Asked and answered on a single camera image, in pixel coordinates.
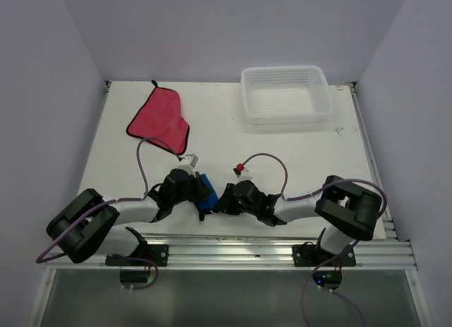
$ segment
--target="metal frame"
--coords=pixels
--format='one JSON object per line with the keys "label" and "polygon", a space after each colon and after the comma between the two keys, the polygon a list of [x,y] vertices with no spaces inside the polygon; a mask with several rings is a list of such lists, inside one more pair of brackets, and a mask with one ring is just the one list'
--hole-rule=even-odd
{"label": "metal frame", "polygon": [[[381,180],[374,160],[367,130],[362,121],[361,111],[355,92],[350,87],[355,111],[362,133],[371,175],[374,182],[381,186]],[[357,266],[347,271],[361,270],[404,270],[422,327],[432,326],[427,303],[417,278],[417,266],[411,244],[399,242],[387,210],[383,217],[387,240],[360,242],[355,247]],[[296,267],[292,259],[292,245],[315,242],[313,239],[276,239],[265,237],[182,237],[158,236],[141,233],[150,244],[168,244],[169,257],[165,270],[309,270],[308,267]],[[47,264],[28,327],[38,327],[44,316],[47,300],[58,269],[102,269],[117,270],[119,267],[105,265],[105,256],[94,255],[84,263],[74,264],[68,258],[61,258]]]}

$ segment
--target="red cloth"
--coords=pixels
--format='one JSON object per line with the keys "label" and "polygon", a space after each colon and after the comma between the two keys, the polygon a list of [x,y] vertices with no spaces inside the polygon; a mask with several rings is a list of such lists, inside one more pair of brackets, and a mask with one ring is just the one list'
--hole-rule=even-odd
{"label": "red cloth", "polygon": [[[126,132],[135,138],[161,138],[177,154],[183,154],[189,139],[190,126],[181,115],[179,94],[174,90],[159,87],[155,81],[153,85],[155,89],[127,126]],[[161,142],[149,142],[168,150]]]}

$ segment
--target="white table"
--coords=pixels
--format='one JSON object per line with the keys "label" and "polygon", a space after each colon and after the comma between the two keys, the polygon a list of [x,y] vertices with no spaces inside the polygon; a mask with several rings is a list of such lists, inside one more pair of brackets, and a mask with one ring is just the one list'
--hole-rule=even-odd
{"label": "white table", "polygon": [[[289,169],[288,196],[318,188],[330,174],[371,180],[364,144],[347,86],[330,86],[334,114],[316,124],[252,126],[245,124],[239,83],[159,83],[176,90],[182,101],[182,115],[190,125],[186,153],[199,157],[196,169],[206,173],[218,196],[228,182],[234,182],[232,168],[258,152],[277,155]],[[94,188],[102,195],[141,196],[144,185],[136,162],[138,139],[126,134],[126,127],[153,90],[151,82],[113,82],[105,104],[80,191]],[[177,166],[169,153],[143,145],[143,166],[149,185],[161,182]],[[247,167],[253,181],[266,193],[277,193],[283,182],[280,165],[266,157]],[[254,216],[207,215],[204,222],[191,203],[176,206],[161,222],[137,223],[140,232],[176,235],[234,237],[317,238],[328,223],[308,218],[285,226],[268,227]],[[385,239],[381,220],[374,238]]]}

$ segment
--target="white plastic basket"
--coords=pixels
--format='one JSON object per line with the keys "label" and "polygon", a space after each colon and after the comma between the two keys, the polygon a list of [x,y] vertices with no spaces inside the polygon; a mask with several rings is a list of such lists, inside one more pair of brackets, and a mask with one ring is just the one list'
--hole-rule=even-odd
{"label": "white plastic basket", "polygon": [[333,111],[328,83],[316,66],[244,69],[242,95],[252,124],[315,122]]}

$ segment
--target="black mounting plate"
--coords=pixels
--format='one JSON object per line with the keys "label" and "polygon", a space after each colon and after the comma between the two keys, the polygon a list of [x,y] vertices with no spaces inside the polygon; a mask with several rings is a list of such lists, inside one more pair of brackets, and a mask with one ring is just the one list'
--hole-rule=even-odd
{"label": "black mounting plate", "polygon": [[[169,246],[167,244],[148,244],[146,247],[146,254],[149,255],[149,259],[159,267],[165,267],[168,263]],[[106,266],[119,266],[119,267],[131,267],[131,266],[147,266],[148,263],[141,261],[125,260],[123,258],[117,258],[111,255],[107,255],[105,259]]]}
{"label": "black mounting plate", "polygon": [[[319,258],[314,258],[315,248],[315,244],[296,244],[292,246],[292,257],[295,267],[315,267],[329,258],[329,256],[325,256],[325,258],[320,260]],[[342,267],[355,267],[355,251],[352,249],[342,258],[337,259],[336,262],[339,260],[342,260]],[[336,267],[336,262],[327,264],[325,267]]]}

